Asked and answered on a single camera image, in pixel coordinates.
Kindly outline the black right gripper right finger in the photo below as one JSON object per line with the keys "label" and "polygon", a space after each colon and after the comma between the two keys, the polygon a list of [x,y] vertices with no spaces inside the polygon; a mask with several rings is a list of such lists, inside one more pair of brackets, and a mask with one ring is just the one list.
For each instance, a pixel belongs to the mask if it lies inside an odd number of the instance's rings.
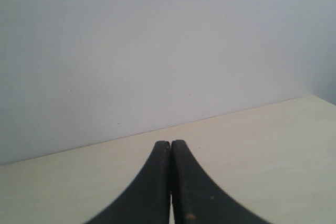
{"label": "black right gripper right finger", "polygon": [[172,142],[171,171],[175,223],[265,223],[207,175],[184,140]]}

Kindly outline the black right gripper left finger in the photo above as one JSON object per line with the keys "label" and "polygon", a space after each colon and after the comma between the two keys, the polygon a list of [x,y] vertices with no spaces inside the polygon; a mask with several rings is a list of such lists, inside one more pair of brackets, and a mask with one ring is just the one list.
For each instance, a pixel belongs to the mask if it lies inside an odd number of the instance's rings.
{"label": "black right gripper left finger", "polygon": [[157,141],[131,184],[88,223],[169,223],[170,143]]}

